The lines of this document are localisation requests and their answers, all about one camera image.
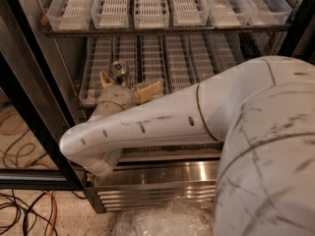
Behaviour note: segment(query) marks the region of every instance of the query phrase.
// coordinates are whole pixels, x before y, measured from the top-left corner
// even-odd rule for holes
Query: floor
[[[10,103],[0,106],[0,168],[6,169],[56,169],[36,137],[29,130],[14,106]],[[42,191],[16,190],[15,196],[30,205]],[[1,234],[1,226],[9,225],[15,218],[16,208],[6,206],[8,200],[1,194],[12,195],[11,190],[0,190],[0,235],[23,235],[23,219],[9,231]],[[116,213],[96,214],[87,200],[77,198],[72,192],[55,192],[57,203],[56,230],[58,235],[102,235],[107,236],[116,223]],[[43,196],[33,207],[34,211],[49,218],[51,199]],[[29,217],[32,225],[34,216]],[[28,235],[44,235],[47,222],[39,218]]]

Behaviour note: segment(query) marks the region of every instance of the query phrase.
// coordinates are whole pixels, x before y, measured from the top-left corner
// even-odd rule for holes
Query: clear plastic wrap
[[[173,199],[165,207],[122,211],[113,236],[211,236],[212,204]]]

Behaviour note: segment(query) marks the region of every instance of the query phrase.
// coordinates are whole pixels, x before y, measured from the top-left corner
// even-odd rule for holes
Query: refrigerator
[[[1,166],[0,188],[82,190],[97,213],[161,206],[174,196],[212,201],[222,143],[126,147],[104,177],[63,156],[62,135],[95,109],[99,72],[124,61],[130,87],[163,78],[155,99],[260,56],[314,63],[315,0],[262,0],[267,14],[260,0],[184,0],[190,14],[179,0],[144,10],[152,1],[0,0],[0,88],[55,164]],[[60,20],[67,13],[83,16]]]

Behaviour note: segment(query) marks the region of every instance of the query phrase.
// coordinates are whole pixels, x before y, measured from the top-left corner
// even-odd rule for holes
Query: white basket
[[[214,68],[202,35],[189,36],[189,50],[197,83],[212,77],[215,74]]]
[[[250,6],[252,26],[282,25],[291,13],[285,0],[246,0]]]
[[[186,89],[196,84],[189,58],[187,36],[168,35],[165,37],[165,47],[171,91]]]
[[[209,18],[215,27],[245,26],[250,16],[250,8],[245,0],[207,0]]]
[[[169,0],[174,26],[204,26],[209,15],[206,0]]]
[[[154,97],[168,94],[162,37],[141,36],[141,55],[142,81],[164,78],[163,87],[154,94]]]
[[[135,0],[134,20],[136,29],[168,28],[167,0]]]
[[[137,37],[113,37],[113,62],[123,61],[129,68],[129,83],[132,88],[138,82],[137,76]]]
[[[97,105],[102,90],[99,72],[108,74],[111,60],[111,37],[91,37],[88,39],[87,61],[79,99],[83,106]]]
[[[208,34],[206,38],[212,56],[218,59],[220,72],[244,62],[237,33]]]
[[[94,0],[91,14],[95,28],[128,28],[129,3],[129,0]]]
[[[53,30],[88,30],[93,0],[53,0],[47,12]]]

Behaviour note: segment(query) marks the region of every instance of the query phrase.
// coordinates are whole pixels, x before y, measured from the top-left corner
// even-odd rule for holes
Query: metal shelf
[[[191,34],[191,33],[218,33],[218,32],[267,32],[267,31],[288,31],[289,24],[283,26],[263,26],[263,27],[231,27],[214,28],[205,27],[173,27],[169,29],[95,29],[89,30],[62,30],[54,31],[44,29],[43,33],[47,37],[90,37],[90,36],[118,36],[118,35],[171,35],[171,34]]]

